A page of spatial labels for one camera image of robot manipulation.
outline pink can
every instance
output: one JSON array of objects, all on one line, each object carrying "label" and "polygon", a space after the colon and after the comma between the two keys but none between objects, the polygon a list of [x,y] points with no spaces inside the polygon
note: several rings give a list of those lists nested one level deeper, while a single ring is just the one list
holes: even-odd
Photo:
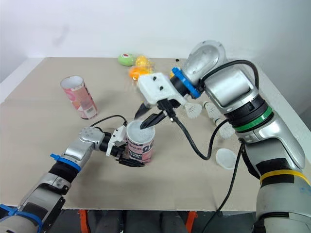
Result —
[{"label": "pink can", "polygon": [[151,160],[156,130],[154,126],[141,130],[141,123],[134,120],[127,125],[126,140],[130,158],[145,164]]},{"label": "pink can", "polygon": [[82,119],[97,115],[97,107],[82,77],[74,75],[64,78],[60,85]]}]

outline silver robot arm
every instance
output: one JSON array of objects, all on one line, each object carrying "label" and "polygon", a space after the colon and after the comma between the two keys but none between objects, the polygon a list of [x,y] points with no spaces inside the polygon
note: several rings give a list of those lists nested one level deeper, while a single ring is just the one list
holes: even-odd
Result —
[{"label": "silver robot arm", "polygon": [[223,46],[204,41],[190,53],[170,80],[161,73],[140,76],[144,104],[136,117],[152,106],[162,110],[141,125],[147,128],[169,116],[174,108],[205,93],[233,126],[244,143],[242,157],[249,172],[260,179],[257,219],[253,232],[310,232],[311,187],[303,175],[304,152],[282,118],[260,96],[250,75],[240,65],[228,66]]},{"label": "silver robot arm", "polygon": [[120,164],[143,166],[141,163],[123,158],[123,143],[126,127],[122,125],[113,132],[87,127],[59,156],[52,154],[56,163],[23,198],[17,208],[0,205],[5,216],[0,219],[0,233],[35,233],[48,231],[57,219],[65,203],[71,183],[89,160],[94,150],[113,155]]}]

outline white backdrop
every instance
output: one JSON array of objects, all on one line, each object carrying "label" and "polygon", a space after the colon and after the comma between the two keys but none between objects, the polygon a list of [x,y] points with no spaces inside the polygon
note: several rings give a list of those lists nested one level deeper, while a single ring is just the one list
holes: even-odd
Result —
[{"label": "white backdrop", "polygon": [[297,113],[311,99],[310,0],[1,0],[1,80],[26,57],[185,58],[206,39],[258,63]]}]

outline badminton shuttlecock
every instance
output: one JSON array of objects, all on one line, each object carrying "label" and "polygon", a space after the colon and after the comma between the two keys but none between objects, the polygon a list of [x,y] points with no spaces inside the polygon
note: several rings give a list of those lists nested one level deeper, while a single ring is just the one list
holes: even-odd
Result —
[{"label": "badminton shuttlecock", "polygon": [[203,106],[207,111],[208,117],[213,119],[214,121],[222,117],[221,112],[217,109],[217,107],[213,103],[205,101],[203,103]]},{"label": "badminton shuttlecock", "polygon": [[[218,126],[223,120],[222,119],[217,119],[215,121],[215,125]],[[223,139],[228,139],[234,134],[234,129],[232,126],[229,124],[229,122],[226,122],[222,127],[219,129],[219,135]]]},{"label": "badminton shuttlecock", "polygon": [[187,102],[185,105],[185,110],[190,119],[198,117],[202,111],[202,105],[198,103]]}]

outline yellow tape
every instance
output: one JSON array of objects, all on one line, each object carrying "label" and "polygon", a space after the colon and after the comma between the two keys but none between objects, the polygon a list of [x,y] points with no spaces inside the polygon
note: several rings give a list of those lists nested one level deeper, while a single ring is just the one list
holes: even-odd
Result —
[{"label": "yellow tape", "polygon": [[300,178],[304,179],[305,182],[308,183],[308,185],[310,185],[310,182],[308,180],[308,178],[302,174],[300,171],[295,171],[295,170],[276,170],[276,171],[269,171],[267,173],[264,173],[261,177],[260,177],[260,184],[262,183],[262,181],[264,179],[266,179],[267,177],[270,176],[277,176],[277,175],[294,175],[294,176],[299,176]]}]

